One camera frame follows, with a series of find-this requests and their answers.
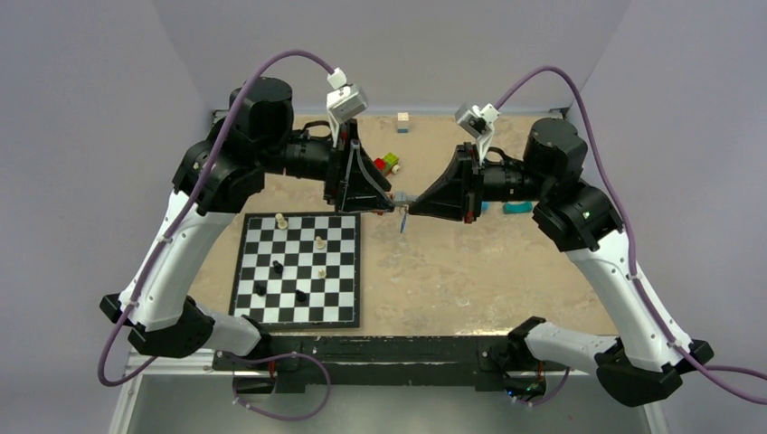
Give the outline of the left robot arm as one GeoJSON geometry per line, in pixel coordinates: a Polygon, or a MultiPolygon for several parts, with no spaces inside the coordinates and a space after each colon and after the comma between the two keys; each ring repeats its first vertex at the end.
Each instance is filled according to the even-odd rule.
{"type": "Polygon", "coordinates": [[[391,186],[364,151],[357,116],[368,100],[355,84],[327,94],[326,137],[294,127],[292,88],[269,77],[231,93],[224,118],[185,153],[173,178],[166,217],[134,280],[105,296],[102,312],[129,328],[140,354],[184,358],[200,349],[234,354],[257,370],[270,357],[269,335],[257,319],[203,307],[189,289],[209,250],[260,193],[269,174],[317,180],[336,212],[392,212],[391,186]]]}

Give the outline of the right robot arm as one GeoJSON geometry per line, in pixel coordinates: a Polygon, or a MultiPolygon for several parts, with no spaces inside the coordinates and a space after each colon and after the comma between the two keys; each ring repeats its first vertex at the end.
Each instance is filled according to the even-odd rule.
{"type": "Polygon", "coordinates": [[[475,145],[458,145],[409,212],[472,223],[484,202],[533,202],[539,230],[584,275],[618,334],[588,335],[533,316],[508,334],[504,348],[489,352],[490,362],[501,371],[560,363],[595,376],[625,406],[663,401],[714,353],[675,323],[650,285],[636,289],[639,267],[630,261],[626,225],[608,195],[582,179],[587,152],[576,128],[560,118],[533,124],[521,159],[489,162],[475,145]]]}

